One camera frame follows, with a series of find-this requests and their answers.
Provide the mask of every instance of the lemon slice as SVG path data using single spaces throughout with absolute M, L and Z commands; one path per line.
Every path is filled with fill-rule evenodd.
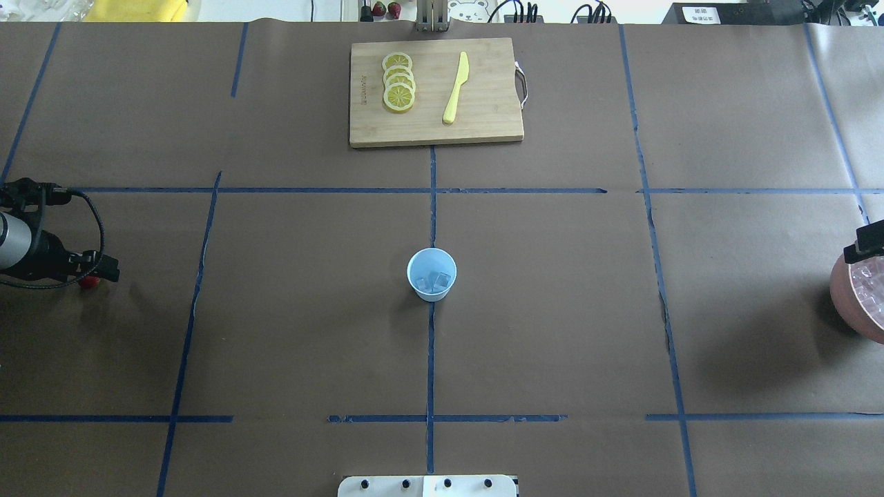
M 396 73 L 405 73 L 411 76 L 412 80 L 415 78 L 414 74 L 411 73 L 411 69 L 408 69 L 406 66 L 391 65 L 390 67 L 387 67 L 386 71 L 384 71 L 384 81 L 389 80 L 390 76 L 393 76 Z
M 407 73 L 393 73 L 386 79 L 386 81 L 384 81 L 384 87 L 389 87 L 393 83 L 405 83 L 409 85 L 411 89 L 417 89 L 417 86 L 415 86 L 415 78 Z
M 381 68 L 386 71 L 394 65 L 404 65 L 408 69 L 411 69 L 411 57 L 409 57 L 407 53 L 393 52 L 384 57 L 384 62 L 381 63 Z
M 405 112 L 415 104 L 415 90 L 405 83 L 393 83 L 384 90 L 384 105 L 393 112 Z

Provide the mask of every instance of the pink bowl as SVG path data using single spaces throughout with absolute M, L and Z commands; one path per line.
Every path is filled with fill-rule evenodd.
M 850 266 L 844 263 L 844 255 L 838 257 L 832 268 L 829 293 L 832 295 L 832 302 L 838 309 L 838 314 L 841 314 L 851 328 L 867 338 L 884 343 L 884 329 L 875 323 L 857 298 L 857 291 L 850 277 Z

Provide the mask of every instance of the plastic bag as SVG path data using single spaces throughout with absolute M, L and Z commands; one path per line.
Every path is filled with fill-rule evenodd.
M 94 0 L 0 0 L 0 21 L 83 20 Z

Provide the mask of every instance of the white bear drawing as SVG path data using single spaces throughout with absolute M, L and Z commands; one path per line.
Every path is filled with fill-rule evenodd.
M 448 18 L 465 20 L 467 22 L 488 22 L 487 0 L 477 0 L 468 2 L 464 0 L 453 0 L 448 3 Z

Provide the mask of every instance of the light blue cup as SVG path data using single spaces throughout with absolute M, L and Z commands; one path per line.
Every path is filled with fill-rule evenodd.
M 457 264 L 440 248 L 425 248 L 411 257 L 405 270 L 408 283 L 427 302 L 442 300 L 457 279 Z

